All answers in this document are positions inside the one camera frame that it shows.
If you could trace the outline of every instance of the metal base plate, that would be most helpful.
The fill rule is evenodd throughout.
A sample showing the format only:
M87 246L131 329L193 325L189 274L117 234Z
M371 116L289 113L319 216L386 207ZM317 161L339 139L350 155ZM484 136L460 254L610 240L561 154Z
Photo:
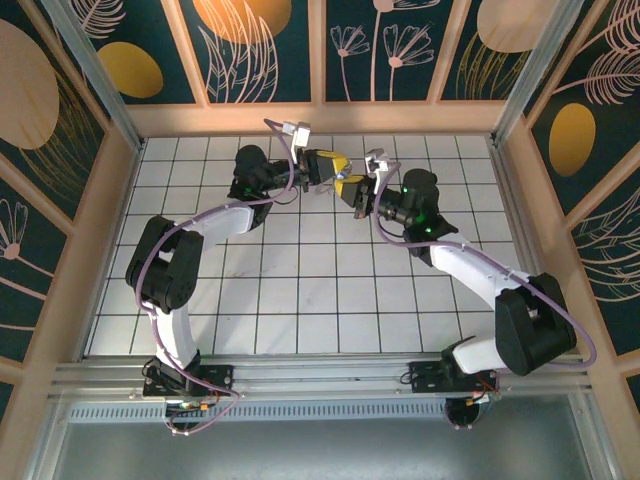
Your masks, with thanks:
M476 375L450 379L444 375L441 362L411 362L409 375L413 393L477 392L485 390L482 381L491 388L496 388L496 375L493 371L487 370Z

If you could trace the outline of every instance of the ventilation grille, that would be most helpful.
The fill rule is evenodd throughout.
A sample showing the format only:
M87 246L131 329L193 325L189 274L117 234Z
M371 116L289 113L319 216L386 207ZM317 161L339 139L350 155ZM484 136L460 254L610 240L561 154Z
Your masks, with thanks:
M185 413L176 422L217 415L221 407ZM149 423L162 421L162 404L78 404L70 411L70 423ZM444 400L337 400L313 402L247 402L237 405L222 421L347 420L419 418L442 416Z

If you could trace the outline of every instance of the leaf illustration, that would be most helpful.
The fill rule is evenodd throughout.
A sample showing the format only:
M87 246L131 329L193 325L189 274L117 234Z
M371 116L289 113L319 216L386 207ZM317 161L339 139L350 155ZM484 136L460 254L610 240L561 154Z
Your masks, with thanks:
M84 33L90 38L105 39L125 17L123 0L71 0Z
M587 99L599 105L622 105L622 99L633 95L640 86L640 49L619 52L611 50L593 62L587 78L563 85L553 94L584 85Z

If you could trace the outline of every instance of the grid floor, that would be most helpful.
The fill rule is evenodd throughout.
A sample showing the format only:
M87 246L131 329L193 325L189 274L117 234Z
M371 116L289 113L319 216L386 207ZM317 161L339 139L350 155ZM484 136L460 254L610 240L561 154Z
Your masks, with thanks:
M246 144L284 157L269 137L147 142L86 354L155 352L149 321L124 281L135 245L152 215L177 220L226 203L233 159ZM444 217L519 267L484 137L312 136L310 147L349 156L355 173L375 147L402 162L400 175L431 170ZM385 227L401 233L396 224ZM370 219L355 220L339 198L314 188L274 205L264 226L205 252L199 274L189 309L202 354L435 352L494 324L490 308L464 285L383 243Z

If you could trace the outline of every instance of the yellow circle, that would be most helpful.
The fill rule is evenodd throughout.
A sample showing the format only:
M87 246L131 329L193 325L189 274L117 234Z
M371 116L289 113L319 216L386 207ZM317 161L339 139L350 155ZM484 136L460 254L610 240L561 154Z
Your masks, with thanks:
M260 42L255 27L259 28L260 18L273 37L284 30L291 18L291 0L193 0L193 5L213 33L233 43Z
M0 138L18 148L43 146L56 128L56 72L31 37L0 20Z
M482 0L478 36L491 50L519 53L533 49L558 0Z
M595 139L596 121L589 109L579 103L565 105L551 126L551 166L559 175L570 177L589 158Z
M149 98L162 90L160 67L140 47L113 42L102 47L98 56L119 92L130 97Z

